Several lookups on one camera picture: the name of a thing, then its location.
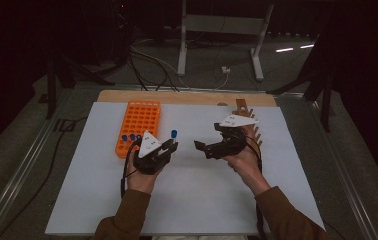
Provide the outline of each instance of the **sleeve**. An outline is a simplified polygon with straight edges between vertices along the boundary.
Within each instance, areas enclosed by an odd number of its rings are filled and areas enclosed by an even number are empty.
[[[150,199],[147,193],[126,190],[115,216],[99,223],[95,240],[138,240]]]
[[[278,187],[255,197],[276,240],[327,240],[326,232],[295,209]]]

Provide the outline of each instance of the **white board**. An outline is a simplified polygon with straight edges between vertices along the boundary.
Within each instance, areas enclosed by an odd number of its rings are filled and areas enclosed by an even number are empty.
[[[99,221],[116,213],[124,161],[115,154],[126,104],[94,103],[68,169],[47,234],[93,234]],[[324,228],[283,114],[278,107],[256,107],[263,141],[263,173],[291,203]],[[221,141],[213,124],[233,107],[161,106],[158,139],[178,131],[179,146],[157,179],[142,234],[255,235],[254,196],[223,160],[206,159],[194,140]]]

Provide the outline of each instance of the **blue cap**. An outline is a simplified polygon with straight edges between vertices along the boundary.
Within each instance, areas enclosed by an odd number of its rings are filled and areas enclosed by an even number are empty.
[[[171,138],[177,137],[177,130],[171,130]]]

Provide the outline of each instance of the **metal rail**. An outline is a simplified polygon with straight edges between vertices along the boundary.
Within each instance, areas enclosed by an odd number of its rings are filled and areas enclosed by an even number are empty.
[[[48,139],[50,132],[52,131],[54,124],[58,118],[58,113],[63,105],[67,102],[71,95],[71,90],[64,89],[63,93],[58,100],[57,111],[53,114],[50,120],[46,120],[42,125],[38,135],[27,151],[26,156],[21,161],[17,170],[15,171],[12,178],[9,180],[5,189],[3,190],[0,196],[0,226],[2,225],[3,220],[8,214],[9,209],[11,208],[15,198],[21,190],[27,176],[29,175],[34,163],[37,161],[39,153],[41,152],[46,140]]]
[[[312,102],[308,105],[313,115],[314,122],[317,126],[318,131],[323,137],[325,144],[329,148],[331,154],[332,163],[336,169],[339,181],[341,182],[342,188],[345,191],[345,195],[348,199],[349,204],[351,205],[352,211],[357,223],[364,235],[366,240],[378,240],[378,234],[376,232],[373,223],[367,214],[367,210],[364,206],[363,201],[361,200],[360,195],[358,194],[354,183],[349,175],[349,172],[344,164],[343,158],[339,155],[337,147],[334,145],[333,141],[330,139],[329,134],[325,132],[322,124],[320,122],[320,108],[317,102]]]

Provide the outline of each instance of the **person's right hand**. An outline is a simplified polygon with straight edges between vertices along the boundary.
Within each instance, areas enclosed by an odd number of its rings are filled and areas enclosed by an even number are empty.
[[[244,126],[242,129],[247,136],[247,143],[253,146],[254,149],[258,149],[257,144],[253,140],[255,136],[252,127]],[[239,174],[242,181],[251,189],[254,196],[258,196],[270,189],[270,185],[258,168],[257,157],[249,147],[245,147],[237,155],[226,156],[223,157],[223,159]]]

